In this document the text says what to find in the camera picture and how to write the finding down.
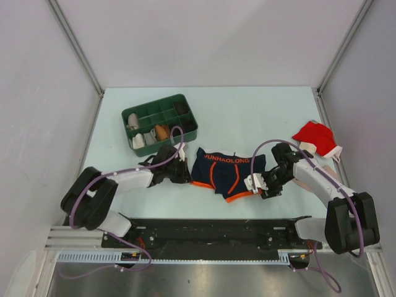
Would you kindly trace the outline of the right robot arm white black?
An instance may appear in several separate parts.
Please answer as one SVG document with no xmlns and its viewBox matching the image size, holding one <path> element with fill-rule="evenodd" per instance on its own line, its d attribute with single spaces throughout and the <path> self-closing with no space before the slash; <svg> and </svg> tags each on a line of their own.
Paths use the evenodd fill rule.
<svg viewBox="0 0 396 297">
<path fill-rule="evenodd" d="M 380 241 L 374 199 L 343 185 L 320 166 L 312 154 L 290 142 L 275 140 L 272 155 L 276 167 L 252 172 L 253 192 L 263 199 L 277 197 L 283 186 L 297 180 L 305 184 L 326 207 L 325 218 L 304 217 L 285 233 L 286 243 L 300 248 L 308 239 L 327 243 L 336 254 L 359 257 L 366 246 Z"/>
</svg>

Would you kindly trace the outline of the navy orange underwear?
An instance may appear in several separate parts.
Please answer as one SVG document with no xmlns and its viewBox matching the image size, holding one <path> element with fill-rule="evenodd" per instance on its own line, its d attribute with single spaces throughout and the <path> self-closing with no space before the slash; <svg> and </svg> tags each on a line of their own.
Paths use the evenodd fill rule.
<svg viewBox="0 0 396 297">
<path fill-rule="evenodd" d="M 235 154 L 206 152 L 198 148 L 191 171 L 192 184 L 211 189 L 228 202 L 252 196 L 244 180 L 251 173 L 262 173 L 266 166 L 266 156 L 240 157 Z"/>
</svg>

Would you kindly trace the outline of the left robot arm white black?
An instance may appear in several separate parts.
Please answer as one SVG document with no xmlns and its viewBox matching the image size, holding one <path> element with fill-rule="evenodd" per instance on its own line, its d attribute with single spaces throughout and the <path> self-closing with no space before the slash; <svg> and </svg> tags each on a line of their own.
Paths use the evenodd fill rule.
<svg viewBox="0 0 396 297">
<path fill-rule="evenodd" d="M 121 246 L 132 246 L 137 233 L 132 229 L 131 219 L 110 209 L 114 197 L 134 189 L 154 187 L 164 179 L 174 184 L 190 183 L 186 150 L 185 142 L 165 144 L 138 167 L 109 173 L 87 167 L 61 201 L 61 209 L 68 214 L 70 226 L 102 230 L 115 235 Z"/>
</svg>

